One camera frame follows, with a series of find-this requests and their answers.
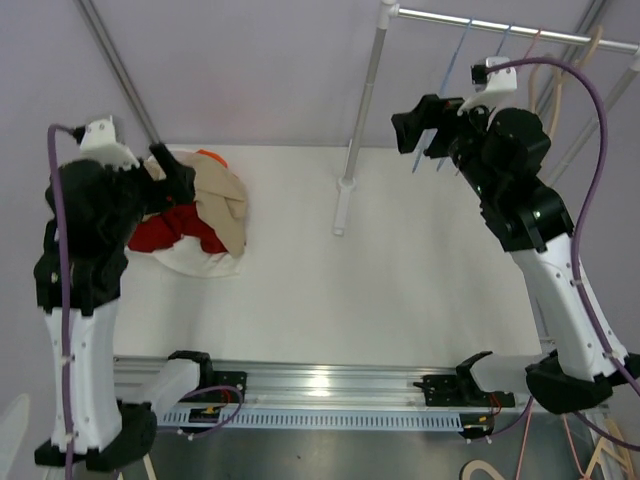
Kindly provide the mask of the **pink wire hanger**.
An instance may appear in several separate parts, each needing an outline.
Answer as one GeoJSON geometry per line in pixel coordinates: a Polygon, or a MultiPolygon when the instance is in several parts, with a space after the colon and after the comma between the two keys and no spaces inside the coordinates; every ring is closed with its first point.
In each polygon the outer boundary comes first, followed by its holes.
{"type": "Polygon", "coordinates": [[[534,49],[535,49],[535,47],[536,47],[536,45],[537,45],[537,43],[538,43],[538,41],[540,39],[541,32],[542,32],[541,29],[538,29],[535,32],[535,34],[533,35],[533,37],[531,39],[531,43],[529,44],[526,52],[524,53],[524,55],[522,57],[523,59],[529,58],[531,56],[531,54],[533,53],[533,51],[534,51],[534,49]]]}

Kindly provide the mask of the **white t-shirt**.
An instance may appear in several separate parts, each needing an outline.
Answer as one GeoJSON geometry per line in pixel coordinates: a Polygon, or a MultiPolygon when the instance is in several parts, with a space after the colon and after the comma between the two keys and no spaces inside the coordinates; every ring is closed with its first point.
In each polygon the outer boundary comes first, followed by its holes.
{"type": "Polygon", "coordinates": [[[202,250],[195,237],[183,237],[168,249],[156,250],[151,256],[179,274],[194,278],[223,278],[238,275],[242,259],[228,252],[210,254],[202,250]]]}

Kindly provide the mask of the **orange t-shirt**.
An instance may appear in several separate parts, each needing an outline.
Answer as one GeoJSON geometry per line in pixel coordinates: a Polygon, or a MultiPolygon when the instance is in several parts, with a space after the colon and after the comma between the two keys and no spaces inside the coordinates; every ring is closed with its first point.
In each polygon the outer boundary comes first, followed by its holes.
{"type": "Polygon", "coordinates": [[[205,149],[199,149],[195,153],[212,158],[216,160],[218,163],[220,163],[224,168],[228,168],[228,163],[226,162],[226,160],[215,152],[205,150],[205,149]]]}

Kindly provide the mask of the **beige plastic hanger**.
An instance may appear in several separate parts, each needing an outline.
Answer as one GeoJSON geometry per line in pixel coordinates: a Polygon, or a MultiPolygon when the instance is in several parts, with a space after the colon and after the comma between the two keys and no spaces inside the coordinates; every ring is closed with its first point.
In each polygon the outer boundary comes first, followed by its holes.
{"type": "MultiPolygon", "coordinates": [[[[596,25],[591,31],[591,40],[586,46],[586,52],[580,54],[576,60],[571,60],[570,63],[578,71],[583,70],[590,62],[592,57],[598,48],[598,43],[602,39],[604,34],[604,27],[602,24],[596,25]]],[[[536,102],[537,98],[537,77],[540,65],[535,65],[528,77],[528,109],[537,114],[540,118],[544,116],[542,107],[536,102]]],[[[549,67],[551,71],[551,111],[549,121],[546,124],[546,134],[553,140],[559,124],[560,112],[562,109],[562,97],[564,85],[569,81],[570,75],[567,74],[561,68],[556,66],[549,67]]]]}

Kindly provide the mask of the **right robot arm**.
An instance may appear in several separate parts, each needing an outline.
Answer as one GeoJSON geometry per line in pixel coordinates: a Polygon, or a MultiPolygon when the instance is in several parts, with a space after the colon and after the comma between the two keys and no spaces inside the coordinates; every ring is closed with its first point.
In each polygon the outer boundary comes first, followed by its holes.
{"type": "Polygon", "coordinates": [[[568,209],[538,176],[551,140],[525,109],[462,105],[430,94],[393,114],[397,149],[411,153],[434,131],[425,155],[450,158],[478,196],[486,226],[519,267],[555,348],[542,356],[477,353],[457,366],[456,395],[474,405],[497,391],[528,394],[553,414],[597,407],[616,386],[638,379],[639,357],[611,332],[571,256],[577,229],[568,209]]]}

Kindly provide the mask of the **beige t-shirt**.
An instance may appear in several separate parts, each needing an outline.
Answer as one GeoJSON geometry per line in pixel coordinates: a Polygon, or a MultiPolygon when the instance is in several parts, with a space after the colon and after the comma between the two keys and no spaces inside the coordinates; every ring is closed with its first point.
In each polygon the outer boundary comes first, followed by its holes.
{"type": "Polygon", "coordinates": [[[196,151],[177,150],[176,158],[195,170],[195,200],[199,218],[215,230],[228,250],[239,258],[246,246],[248,193],[242,181],[216,160],[196,151]]]}

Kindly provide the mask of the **dark red t-shirt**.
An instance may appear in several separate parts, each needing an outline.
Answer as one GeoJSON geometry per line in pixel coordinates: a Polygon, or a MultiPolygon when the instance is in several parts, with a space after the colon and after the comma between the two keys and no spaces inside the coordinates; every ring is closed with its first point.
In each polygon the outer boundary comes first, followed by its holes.
{"type": "Polygon", "coordinates": [[[136,227],[128,247],[136,252],[152,253],[169,249],[184,237],[197,239],[201,250],[207,254],[228,252],[215,230],[199,218],[194,203],[178,205],[142,221],[136,227]]]}

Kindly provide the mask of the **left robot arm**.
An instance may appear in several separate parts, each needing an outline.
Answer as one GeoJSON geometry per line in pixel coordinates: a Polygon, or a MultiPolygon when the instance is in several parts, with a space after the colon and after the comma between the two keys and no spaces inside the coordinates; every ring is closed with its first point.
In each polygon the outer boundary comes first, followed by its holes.
{"type": "Polygon", "coordinates": [[[115,392],[113,341],[126,247],[144,216],[195,195],[191,167],[164,144],[150,151],[161,180],[141,162],[124,170],[85,158],[52,169],[45,197],[53,218],[34,278],[54,355],[56,420],[35,450],[40,466],[120,470],[149,453],[159,418],[176,403],[214,392],[210,356],[188,350],[172,353],[134,394],[115,392]]]}

